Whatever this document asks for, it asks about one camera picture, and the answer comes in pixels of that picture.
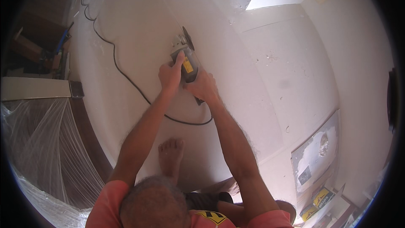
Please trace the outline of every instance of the black cable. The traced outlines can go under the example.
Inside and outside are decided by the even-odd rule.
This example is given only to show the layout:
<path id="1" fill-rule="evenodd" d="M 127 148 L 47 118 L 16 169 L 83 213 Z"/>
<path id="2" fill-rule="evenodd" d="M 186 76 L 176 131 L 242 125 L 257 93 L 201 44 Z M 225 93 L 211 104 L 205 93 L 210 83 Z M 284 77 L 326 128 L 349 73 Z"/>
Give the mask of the black cable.
<path id="1" fill-rule="evenodd" d="M 119 71 L 119 73 L 121 73 L 126 79 L 128 79 L 128 81 L 138 90 L 138 92 L 139 92 L 139 93 L 142 95 L 142 97 L 146 100 L 146 102 L 147 102 L 149 105 L 151 105 L 151 102 L 148 100 L 148 98 L 146 98 L 145 94 L 140 90 L 140 88 L 139 88 L 134 82 L 132 82 L 132 80 L 131 80 L 125 73 L 123 73 L 122 70 L 120 70 L 120 68 L 118 67 L 118 65 L 117 65 L 117 60 L 115 59 L 115 44 L 114 44 L 113 42 L 110 42 L 110 41 L 107 41 L 106 39 L 104 39 L 104 38 L 96 31 L 96 28 L 94 27 L 94 23 L 96 22 L 97 17 L 94 18 L 94 19 L 92 19 L 92 18 L 90 18 L 90 17 L 87 17 L 87 15 L 86 15 L 86 9 L 89 7 L 89 4 L 83 4 L 83 0 L 81 0 L 81 5 L 86 7 L 86 8 L 84 9 L 84 16 L 85 16 L 89 21 L 92 21 L 92 22 L 93 22 L 93 29 L 94 29 L 94 32 L 97 34 L 97 36 L 98 36 L 100 39 L 102 39 L 103 41 L 105 41 L 106 43 L 109 43 L 109 44 L 111 44 L 111 45 L 114 46 L 114 49 L 113 49 L 114 64 L 115 64 L 115 67 L 117 68 L 117 70 Z M 212 116 L 211 116 L 211 119 L 209 119 L 208 121 L 206 121 L 206 122 L 204 122 L 204 123 L 188 123 L 188 122 L 186 122 L 186 121 L 180 121 L 180 120 L 171 118 L 171 117 L 170 117 L 169 115 L 167 115 L 167 114 L 165 114 L 165 117 L 166 117 L 167 119 L 170 119 L 170 120 L 172 120 L 172 121 L 175 121 L 175 122 L 178 122 L 178 123 L 181 123 L 181 124 L 197 125 L 197 126 L 209 124 L 209 123 L 212 121 Z"/>

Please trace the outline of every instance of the yellow graphic on shirt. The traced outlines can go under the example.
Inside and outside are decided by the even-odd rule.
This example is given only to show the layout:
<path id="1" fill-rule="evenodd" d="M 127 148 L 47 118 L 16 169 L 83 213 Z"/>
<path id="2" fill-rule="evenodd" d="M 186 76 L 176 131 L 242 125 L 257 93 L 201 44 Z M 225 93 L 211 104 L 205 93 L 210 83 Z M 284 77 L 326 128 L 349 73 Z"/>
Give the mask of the yellow graphic on shirt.
<path id="1" fill-rule="evenodd" d="M 214 222 L 216 225 L 219 225 L 226 219 L 228 219 L 224 214 L 215 212 L 215 211 L 208 211 L 208 210 L 202 210 L 200 212 L 197 212 L 196 214 L 202 215 L 205 218 L 208 218 L 212 222 Z"/>

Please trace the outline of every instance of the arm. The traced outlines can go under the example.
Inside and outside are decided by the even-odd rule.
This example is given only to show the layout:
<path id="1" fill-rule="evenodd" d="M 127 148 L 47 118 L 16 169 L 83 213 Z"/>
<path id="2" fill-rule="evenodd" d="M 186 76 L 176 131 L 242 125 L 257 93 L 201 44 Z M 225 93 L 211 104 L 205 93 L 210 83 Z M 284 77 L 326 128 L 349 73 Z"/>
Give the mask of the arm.
<path id="1" fill-rule="evenodd" d="M 256 159 L 245 134 L 225 108 L 218 94 L 215 79 L 200 68 L 196 80 L 185 84 L 190 91 L 208 104 L 221 142 L 225 162 L 237 181 L 247 220 L 279 207 L 260 176 Z"/>
<path id="2" fill-rule="evenodd" d="M 184 52 L 180 52 L 175 64 L 170 62 L 160 67 L 162 90 L 124 140 L 109 181 L 121 180 L 130 187 L 134 185 L 136 175 L 149 155 L 170 101 L 178 91 L 183 61 Z"/>

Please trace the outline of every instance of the yellow label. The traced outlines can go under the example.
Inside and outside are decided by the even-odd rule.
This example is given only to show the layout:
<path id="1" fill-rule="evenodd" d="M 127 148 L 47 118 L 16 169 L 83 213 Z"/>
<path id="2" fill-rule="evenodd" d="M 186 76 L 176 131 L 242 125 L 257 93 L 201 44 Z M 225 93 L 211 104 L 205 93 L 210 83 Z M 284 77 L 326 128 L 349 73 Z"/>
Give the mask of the yellow label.
<path id="1" fill-rule="evenodd" d="M 196 214 L 202 215 L 205 218 L 208 218 L 212 222 L 214 222 L 216 225 L 219 225 L 223 221 L 227 219 L 227 217 L 224 214 L 215 212 L 215 211 L 208 211 L 208 210 L 202 210 L 200 212 L 197 212 Z"/>
<path id="2" fill-rule="evenodd" d="M 191 66 L 191 63 L 190 63 L 190 61 L 188 60 L 187 57 L 184 58 L 183 66 L 184 66 L 185 71 L 186 71 L 187 73 L 190 73 L 190 72 L 194 71 L 194 69 L 193 69 L 193 67 Z"/>
<path id="3" fill-rule="evenodd" d="M 309 208 L 308 207 L 306 208 L 306 210 L 304 210 L 304 213 L 301 213 L 301 217 L 304 222 L 310 219 L 318 211 L 318 209 L 313 205 Z"/>

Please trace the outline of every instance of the toe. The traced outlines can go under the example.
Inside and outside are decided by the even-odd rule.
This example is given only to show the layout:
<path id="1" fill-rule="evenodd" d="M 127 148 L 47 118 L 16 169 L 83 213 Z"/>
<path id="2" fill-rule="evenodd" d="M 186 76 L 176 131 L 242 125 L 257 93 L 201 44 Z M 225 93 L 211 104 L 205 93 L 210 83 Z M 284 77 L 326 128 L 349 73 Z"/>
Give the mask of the toe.
<path id="1" fill-rule="evenodd" d="M 169 141 L 169 140 L 165 141 L 165 142 L 162 144 L 162 148 L 163 148 L 163 150 L 168 149 L 168 148 L 169 148 L 169 146 L 170 146 L 170 141 Z"/>
<path id="2" fill-rule="evenodd" d="M 185 143 L 185 141 L 183 139 L 181 139 L 181 138 L 177 139 L 177 141 L 176 141 L 177 149 L 182 150 L 184 148 L 184 143 Z"/>
<path id="3" fill-rule="evenodd" d="M 174 138 L 170 138 L 170 148 L 176 148 L 176 140 Z"/>

